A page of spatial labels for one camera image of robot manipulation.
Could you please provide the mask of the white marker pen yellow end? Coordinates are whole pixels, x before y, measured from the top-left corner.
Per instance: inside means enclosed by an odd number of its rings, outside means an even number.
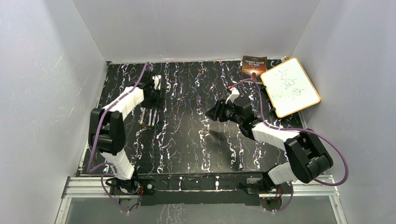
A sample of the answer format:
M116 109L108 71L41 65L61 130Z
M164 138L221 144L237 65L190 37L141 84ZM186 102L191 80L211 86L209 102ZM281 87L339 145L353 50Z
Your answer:
M149 119L148 119L148 126L151 126L151 121L152 121L152 108L149 110Z

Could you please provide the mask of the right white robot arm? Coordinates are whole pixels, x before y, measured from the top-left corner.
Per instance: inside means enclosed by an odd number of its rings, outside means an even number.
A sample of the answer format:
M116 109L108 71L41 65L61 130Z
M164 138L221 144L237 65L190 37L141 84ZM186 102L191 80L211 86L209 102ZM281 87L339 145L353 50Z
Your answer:
M285 182L309 183L333 166L331 156L311 130L294 132L270 128L262 118L255 116L246 97L217 100L205 116L213 121L234 122L245 137L286 152L287 163L276 165L262 175L260 182L269 193L276 193Z

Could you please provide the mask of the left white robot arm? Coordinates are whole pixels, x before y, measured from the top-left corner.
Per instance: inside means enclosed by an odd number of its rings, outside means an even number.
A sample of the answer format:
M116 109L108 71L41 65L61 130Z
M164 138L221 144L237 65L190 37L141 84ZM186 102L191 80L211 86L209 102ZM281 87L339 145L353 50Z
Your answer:
M138 82L128 86L111 103L94 108L90 114L89 145L105 158L113 168L115 177L123 180L121 188L128 194L139 190L139 181L133 178L134 166L127 158L124 146L126 131L124 121L137 106L142 108L139 122L148 116L148 125L154 126L159 112L164 109L163 78L145 70Z

